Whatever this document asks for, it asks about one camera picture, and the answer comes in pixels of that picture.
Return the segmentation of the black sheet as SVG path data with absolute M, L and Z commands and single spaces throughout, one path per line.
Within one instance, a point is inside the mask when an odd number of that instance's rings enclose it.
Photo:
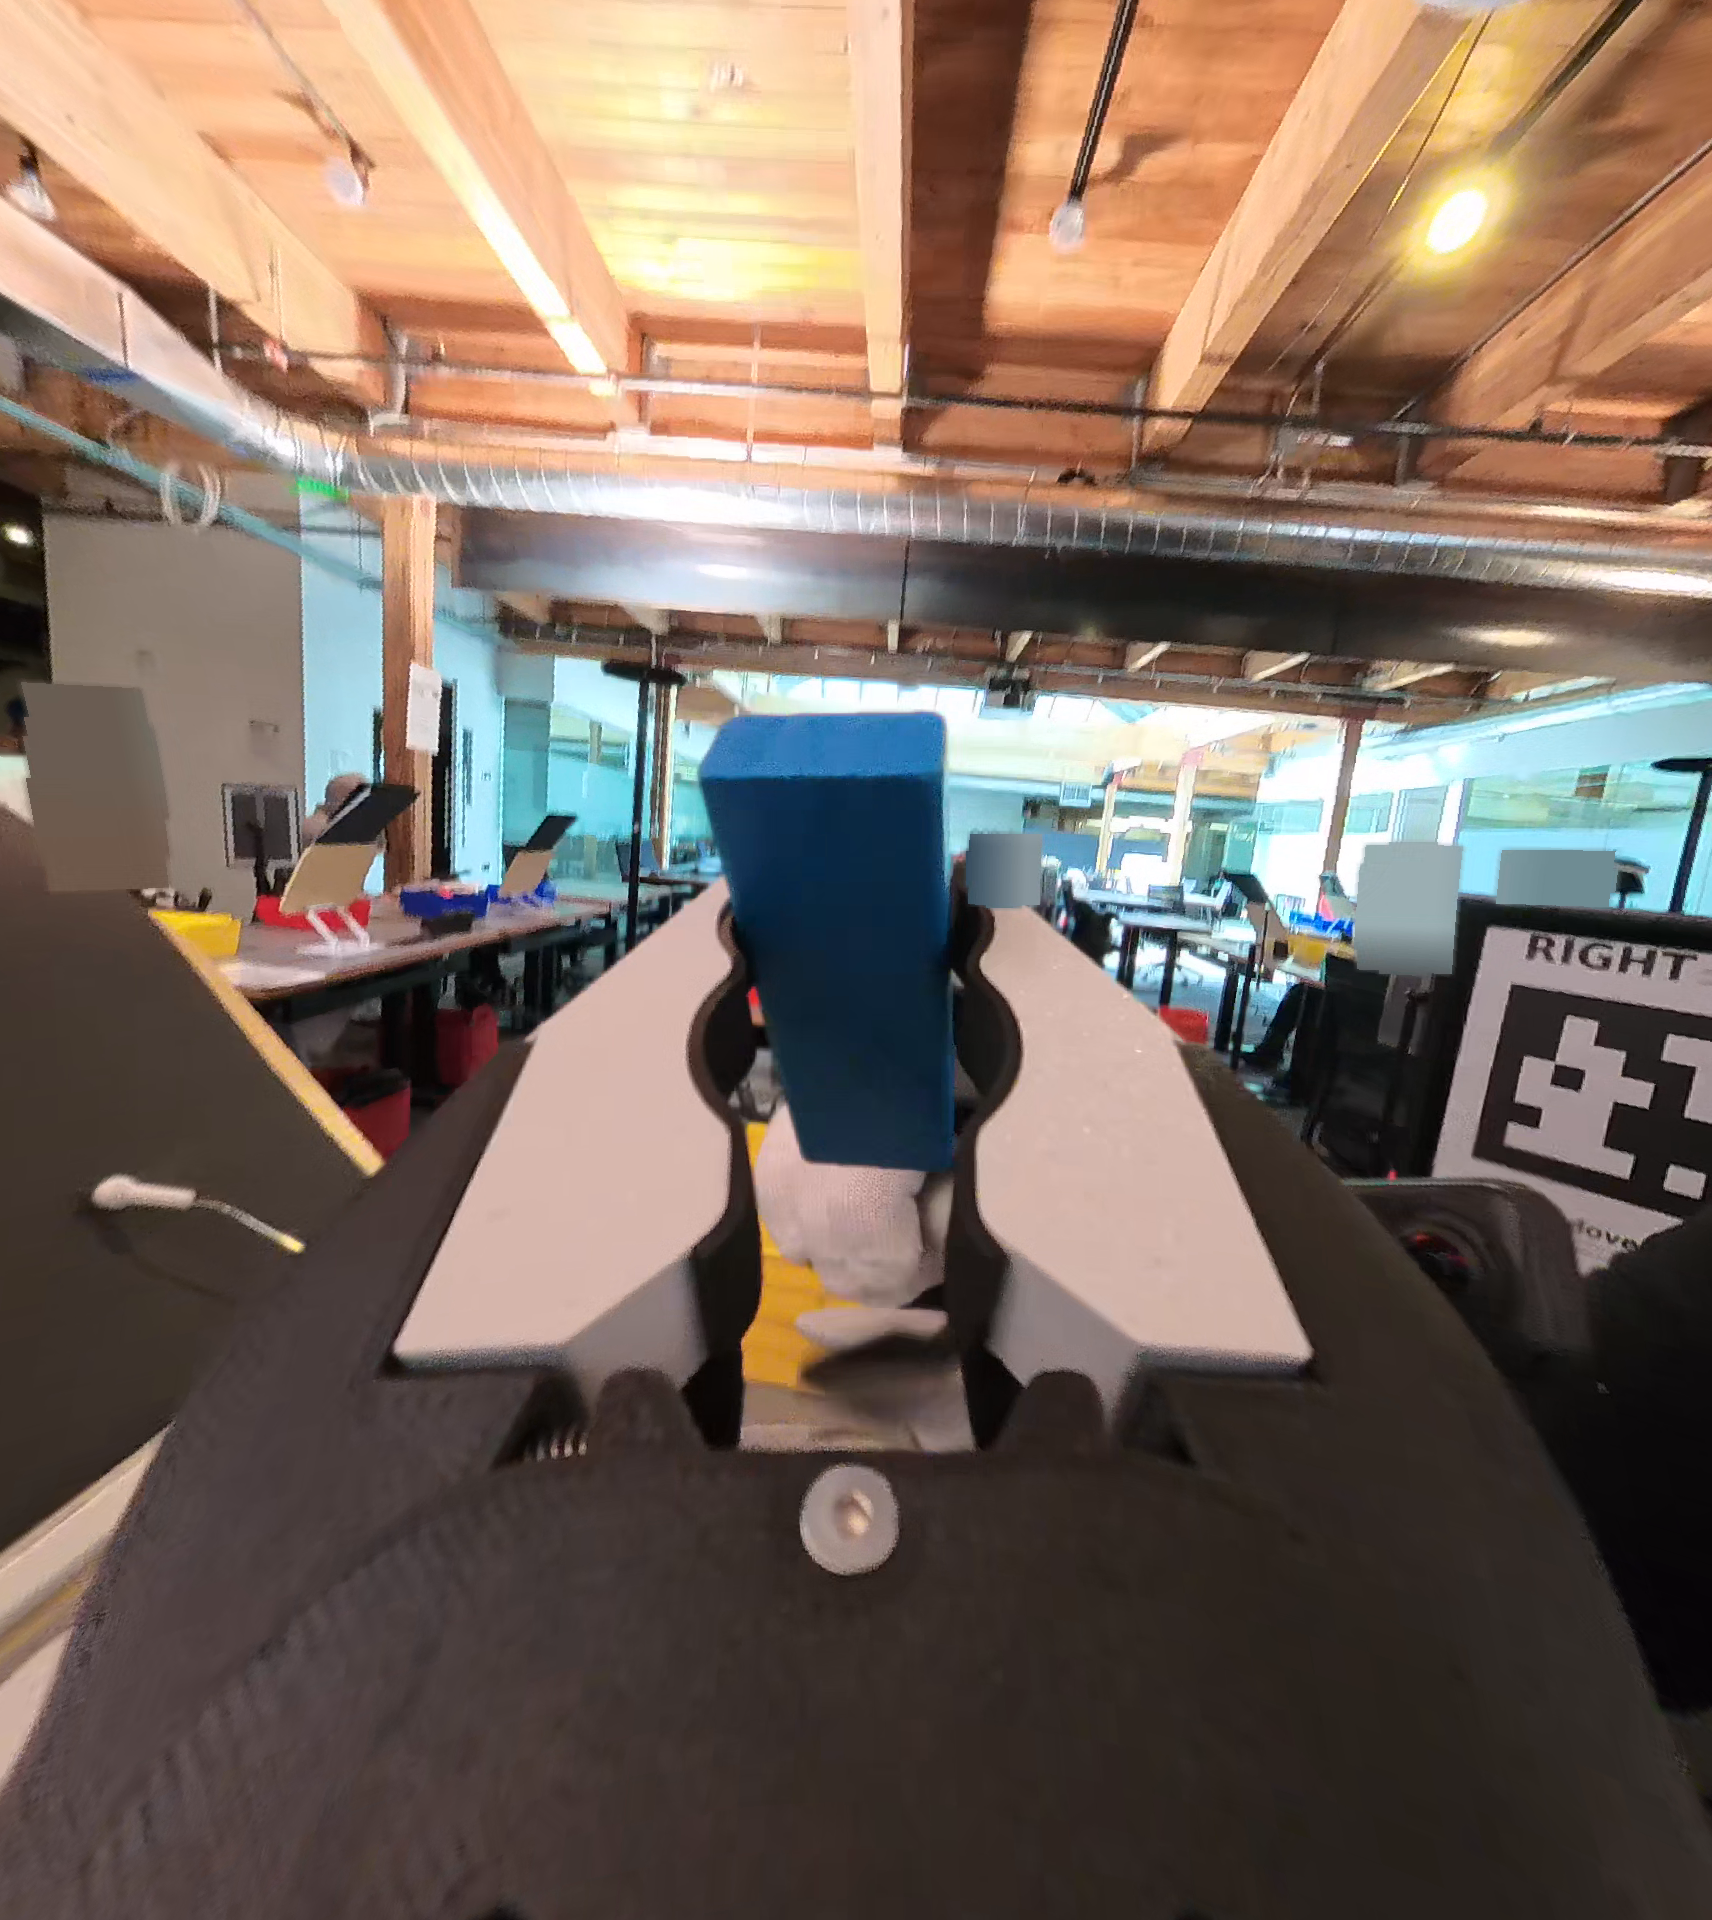
M 194 1189 L 313 1242 L 365 1166 L 129 897 L 48 891 L 0 806 L 0 1554 L 151 1445 L 291 1258 Z

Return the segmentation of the wooden office desk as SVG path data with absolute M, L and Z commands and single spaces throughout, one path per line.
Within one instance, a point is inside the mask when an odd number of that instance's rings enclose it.
M 554 903 L 497 904 L 472 925 L 421 923 L 395 897 L 379 897 L 368 925 L 320 916 L 315 925 L 247 925 L 241 949 L 216 972 L 281 1035 L 299 1025 L 370 1012 L 379 1060 L 428 1081 L 436 1067 L 436 1015 L 487 956 L 515 992 L 513 1028 L 526 1032 L 556 1004 L 568 956 L 619 956 L 625 918 L 610 895 L 562 892 Z

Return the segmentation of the blue wooden block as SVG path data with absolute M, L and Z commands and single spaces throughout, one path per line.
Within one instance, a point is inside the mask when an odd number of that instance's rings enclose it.
M 933 712 L 742 715 L 700 765 L 737 942 L 810 1162 L 952 1166 L 945 752 Z

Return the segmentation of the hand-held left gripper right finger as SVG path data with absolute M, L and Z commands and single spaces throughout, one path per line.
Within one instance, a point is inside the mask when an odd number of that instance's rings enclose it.
M 1017 1384 L 1122 1410 L 1156 1372 L 1299 1381 L 1315 1349 L 1183 1044 L 1034 909 L 956 923 L 946 1317 Z

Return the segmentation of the silver ventilation ducts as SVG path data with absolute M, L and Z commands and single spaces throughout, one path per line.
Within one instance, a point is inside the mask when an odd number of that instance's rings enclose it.
M 505 462 L 408 444 L 367 449 L 287 422 L 239 444 L 292 478 L 365 497 L 426 497 L 476 515 L 576 516 L 703 532 L 808 535 L 1117 561 L 1318 572 L 1712 605 L 1712 550 L 1603 536 L 1461 532 L 1261 503 L 1129 503 L 1087 491 L 810 489 L 647 478 L 580 462 Z

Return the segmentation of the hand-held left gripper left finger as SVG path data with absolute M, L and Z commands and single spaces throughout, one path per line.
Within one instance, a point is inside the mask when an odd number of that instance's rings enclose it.
M 762 1301 L 748 990 L 717 880 L 536 1030 L 395 1337 L 406 1375 L 534 1369 L 594 1400 L 654 1372 L 741 1408 Z

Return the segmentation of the small black monitor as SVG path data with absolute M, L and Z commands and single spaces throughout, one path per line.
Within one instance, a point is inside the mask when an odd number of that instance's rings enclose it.
M 249 882 L 249 899 L 281 899 L 300 858 L 300 792 L 292 784 L 221 784 L 225 870 Z

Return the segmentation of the small book stand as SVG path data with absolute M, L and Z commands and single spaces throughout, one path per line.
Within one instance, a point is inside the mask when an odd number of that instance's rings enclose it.
M 556 851 L 576 827 L 571 812 L 549 812 L 534 832 L 511 848 L 498 888 L 501 901 L 536 901 L 551 882 Z
M 388 829 L 405 820 L 417 801 L 417 788 L 406 783 L 362 783 L 299 855 L 281 899 L 292 909 L 313 909 L 348 904 L 365 897 L 368 872 L 382 853 Z M 296 952 L 305 959 L 341 959 L 373 949 L 368 929 L 350 927 L 348 932 L 352 939 L 334 939 L 316 927 L 313 942 Z

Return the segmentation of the red storage bin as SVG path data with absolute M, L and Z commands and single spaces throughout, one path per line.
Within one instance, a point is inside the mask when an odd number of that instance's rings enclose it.
M 390 1158 L 446 1098 L 472 1084 L 498 1056 L 503 1027 L 495 1007 L 436 1010 L 424 1076 L 379 1063 L 318 1065 L 315 1076 L 365 1140 Z

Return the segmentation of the person's right hand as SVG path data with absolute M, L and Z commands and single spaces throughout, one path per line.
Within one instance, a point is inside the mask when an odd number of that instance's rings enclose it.
M 909 1309 L 943 1285 L 950 1173 L 829 1165 L 804 1157 L 791 1108 L 771 1118 L 755 1196 L 774 1251 L 865 1309 Z

